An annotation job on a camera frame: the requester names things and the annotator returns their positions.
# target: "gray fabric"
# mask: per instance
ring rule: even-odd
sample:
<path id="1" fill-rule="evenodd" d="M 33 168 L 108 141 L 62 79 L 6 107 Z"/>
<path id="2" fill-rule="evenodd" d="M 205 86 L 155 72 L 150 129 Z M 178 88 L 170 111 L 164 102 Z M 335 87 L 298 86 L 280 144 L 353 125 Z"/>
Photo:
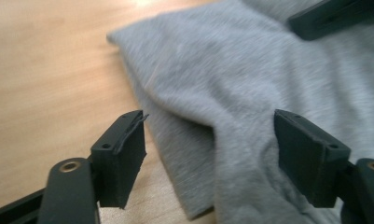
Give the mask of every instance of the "gray fabric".
<path id="1" fill-rule="evenodd" d="M 284 22 L 309 0 L 224 1 L 108 35 L 187 216 L 219 223 L 338 223 L 278 167 L 274 109 L 374 158 L 374 22 L 303 42 Z"/>

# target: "wooden surface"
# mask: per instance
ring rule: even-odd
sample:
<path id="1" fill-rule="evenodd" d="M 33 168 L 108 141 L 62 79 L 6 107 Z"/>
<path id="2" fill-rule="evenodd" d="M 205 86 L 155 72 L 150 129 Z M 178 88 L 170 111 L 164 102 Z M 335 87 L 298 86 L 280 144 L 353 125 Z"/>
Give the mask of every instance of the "wooden surface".
<path id="1" fill-rule="evenodd" d="M 118 116 L 138 108 L 107 32 L 209 1 L 0 0 L 0 206 L 44 188 L 54 164 L 87 157 Z M 187 223 L 145 133 L 148 156 L 127 209 L 101 210 L 103 223 Z"/>

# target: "gray cloth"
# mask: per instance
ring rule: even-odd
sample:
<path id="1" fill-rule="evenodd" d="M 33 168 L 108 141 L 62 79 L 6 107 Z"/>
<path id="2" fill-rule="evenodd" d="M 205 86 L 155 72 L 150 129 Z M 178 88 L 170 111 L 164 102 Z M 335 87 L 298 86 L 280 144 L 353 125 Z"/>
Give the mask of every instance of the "gray cloth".
<path id="1" fill-rule="evenodd" d="M 119 45 L 175 192 L 219 223 L 338 223 L 278 167 L 276 108 L 374 158 L 374 22 L 304 42 L 284 25 L 317 1 L 224 1 L 108 35 Z"/>

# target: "wooden table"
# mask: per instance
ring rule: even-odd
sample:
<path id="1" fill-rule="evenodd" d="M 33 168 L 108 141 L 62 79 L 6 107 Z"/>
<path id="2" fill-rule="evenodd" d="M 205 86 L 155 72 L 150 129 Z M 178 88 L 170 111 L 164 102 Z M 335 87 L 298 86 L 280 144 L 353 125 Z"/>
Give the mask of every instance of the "wooden table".
<path id="1" fill-rule="evenodd" d="M 118 116 L 138 109 L 106 33 L 210 1 L 0 0 L 0 207 L 44 188 L 54 164 L 86 158 Z M 148 155 L 127 208 L 102 209 L 102 222 L 188 223 L 145 130 Z"/>

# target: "wood grain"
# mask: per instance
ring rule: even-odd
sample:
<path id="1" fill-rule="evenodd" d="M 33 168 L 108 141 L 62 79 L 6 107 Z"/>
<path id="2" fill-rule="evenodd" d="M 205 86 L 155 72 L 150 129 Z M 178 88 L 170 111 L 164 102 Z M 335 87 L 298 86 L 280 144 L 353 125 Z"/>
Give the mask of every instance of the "wood grain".
<path id="1" fill-rule="evenodd" d="M 0 207 L 44 188 L 54 164 L 87 157 L 138 109 L 107 32 L 210 1 L 0 0 Z M 102 209 L 103 223 L 188 223 L 149 132 L 146 148 L 127 209 Z"/>

